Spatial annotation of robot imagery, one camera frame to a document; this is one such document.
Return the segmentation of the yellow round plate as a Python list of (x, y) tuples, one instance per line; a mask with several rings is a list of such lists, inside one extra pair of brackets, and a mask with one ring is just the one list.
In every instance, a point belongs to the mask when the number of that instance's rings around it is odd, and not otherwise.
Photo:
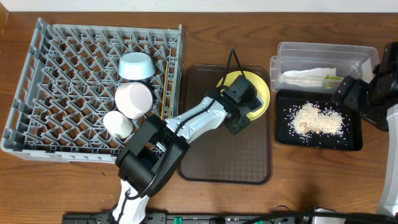
[[(228, 73), (226, 80), (224, 81), (224, 85), (230, 87), (232, 82), (234, 82), (239, 75), (241, 76), (240, 71)], [(256, 87), (257, 95), (263, 102), (261, 108), (246, 115), (251, 121), (253, 121), (261, 117), (266, 112), (269, 107), (271, 95), (267, 83), (259, 75), (249, 71), (244, 71), (244, 75)]]

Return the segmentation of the green yellow snack wrapper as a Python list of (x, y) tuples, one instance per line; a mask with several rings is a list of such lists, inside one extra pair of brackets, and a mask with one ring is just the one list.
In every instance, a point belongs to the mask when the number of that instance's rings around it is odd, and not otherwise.
[(323, 80), (322, 87), (327, 90), (332, 88), (337, 88), (342, 81), (343, 81), (342, 77), (334, 77), (327, 75)]

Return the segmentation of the white napkin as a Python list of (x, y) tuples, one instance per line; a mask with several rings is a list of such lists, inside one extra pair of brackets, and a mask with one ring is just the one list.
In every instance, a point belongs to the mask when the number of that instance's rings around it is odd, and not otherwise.
[(336, 77), (335, 68), (290, 70), (282, 73), (278, 81), (300, 87), (321, 87), (326, 77)]

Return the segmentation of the pink shallow bowl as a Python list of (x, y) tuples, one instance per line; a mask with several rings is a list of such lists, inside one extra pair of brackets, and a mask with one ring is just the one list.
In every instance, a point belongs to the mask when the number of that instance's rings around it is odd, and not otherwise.
[(143, 83), (123, 83), (116, 89), (117, 109), (129, 119), (138, 119), (151, 110), (153, 97), (150, 89)]

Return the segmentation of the light blue bowl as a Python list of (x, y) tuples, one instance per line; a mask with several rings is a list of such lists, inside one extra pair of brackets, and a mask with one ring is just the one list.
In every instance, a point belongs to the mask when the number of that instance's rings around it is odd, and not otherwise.
[(143, 80), (155, 74), (155, 67), (149, 55), (132, 52), (120, 58), (118, 73), (127, 80)]

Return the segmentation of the small white cup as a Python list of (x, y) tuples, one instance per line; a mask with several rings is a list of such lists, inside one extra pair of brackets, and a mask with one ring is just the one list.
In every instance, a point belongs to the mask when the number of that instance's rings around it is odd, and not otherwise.
[(132, 121), (118, 111), (106, 113), (103, 124), (110, 135), (120, 139), (127, 138), (133, 130)]

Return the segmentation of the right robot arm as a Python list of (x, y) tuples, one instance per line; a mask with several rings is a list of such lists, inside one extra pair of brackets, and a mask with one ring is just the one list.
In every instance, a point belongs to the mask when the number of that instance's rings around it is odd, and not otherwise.
[(389, 133), (386, 176), (377, 213), (397, 217), (397, 42), (384, 48), (382, 62), (373, 70), (367, 83), (345, 77), (331, 97), (337, 105), (345, 105), (362, 119)]

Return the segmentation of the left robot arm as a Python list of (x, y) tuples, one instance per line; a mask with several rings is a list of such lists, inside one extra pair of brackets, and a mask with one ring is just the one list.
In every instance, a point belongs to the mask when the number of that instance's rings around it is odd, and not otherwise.
[(269, 89), (261, 77), (230, 73), (191, 110), (174, 118), (147, 118), (115, 161), (122, 190), (112, 211), (113, 221), (143, 221), (149, 198), (169, 181), (192, 141), (221, 124), (238, 134), (262, 116), (269, 100)]

